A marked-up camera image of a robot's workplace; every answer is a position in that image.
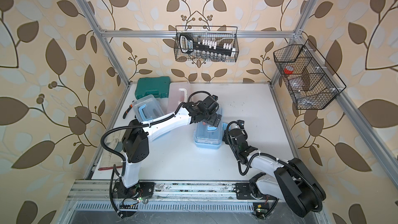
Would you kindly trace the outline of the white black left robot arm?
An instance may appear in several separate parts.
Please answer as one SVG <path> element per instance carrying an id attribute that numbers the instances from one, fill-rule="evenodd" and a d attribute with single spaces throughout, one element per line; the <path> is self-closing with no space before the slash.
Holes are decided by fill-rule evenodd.
<path id="1" fill-rule="evenodd" d="M 100 145 L 121 159 L 121 173 L 116 167 L 113 172 L 118 175 L 126 189 L 134 188 L 139 185 L 141 162 L 149 155 L 150 142 L 174 129 L 193 123 L 205 122 L 218 127 L 222 117 L 218 113 L 219 108 L 218 96 L 207 91 L 197 91 L 186 102 L 179 103 L 174 112 L 150 121 L 139 122 L 135 119 L 129 125 L 105 132 L 100 139 Z M 118 152 L 108 147 L 105 141 L 110 134 L 122 130 L 126 131 L 126 138 L 122 141 L 122 152 Z"/>

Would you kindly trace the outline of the blue clear-lid toolbox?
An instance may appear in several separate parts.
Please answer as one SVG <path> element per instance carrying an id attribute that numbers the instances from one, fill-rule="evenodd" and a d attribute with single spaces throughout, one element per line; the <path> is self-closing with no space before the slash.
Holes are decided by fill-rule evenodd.
<path id="1" fill-rule="evenodd" d="M 160 102 L 152 94 L 134 101 L 132 110 L 139 122 L 151 121 L 165 115 Z"/>

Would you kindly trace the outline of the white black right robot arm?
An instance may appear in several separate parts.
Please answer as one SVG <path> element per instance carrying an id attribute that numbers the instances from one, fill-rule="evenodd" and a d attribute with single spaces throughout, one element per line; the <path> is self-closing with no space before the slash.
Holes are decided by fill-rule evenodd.
<path id="1" fill-rule="evenodd" d="M 237 194 L 246 194 L 256 200 L 266 197 L 283 200 L 299 217 L 323 210 L 325 191 L 302 160 L 293 158 L 284 161 L 250 146 L 247 139 L 244 121 L 228 123 L 223 141 L 234 154 L 239 174 L 245 176 L 250 169 L 259 170 L 249 180 L 246 189 L 236 190 Z"/>

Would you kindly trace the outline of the pink toolbox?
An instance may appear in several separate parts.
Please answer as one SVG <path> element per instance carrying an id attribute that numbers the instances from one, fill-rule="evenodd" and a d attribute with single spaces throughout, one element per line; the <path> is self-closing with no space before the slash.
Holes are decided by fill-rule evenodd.
<path id="1" fill-rule="evenodd" d="M 181 102 L 187 102 L 190 94 L 190 83 L 171 83 L 169 87 L 167 113 L 174 112 Z"/>

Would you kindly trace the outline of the light blue toolbox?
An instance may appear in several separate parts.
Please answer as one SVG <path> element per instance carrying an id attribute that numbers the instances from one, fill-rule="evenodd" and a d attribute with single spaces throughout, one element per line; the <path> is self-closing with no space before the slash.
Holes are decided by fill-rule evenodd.
<path id="1" fill-rule="evenodd" d="M 219 149 L 226 127 L 227 124 L 222 119 L 217 127 L 206 124 L 205 122 L 197 123 L 193 135 L 196 147 Z"/>

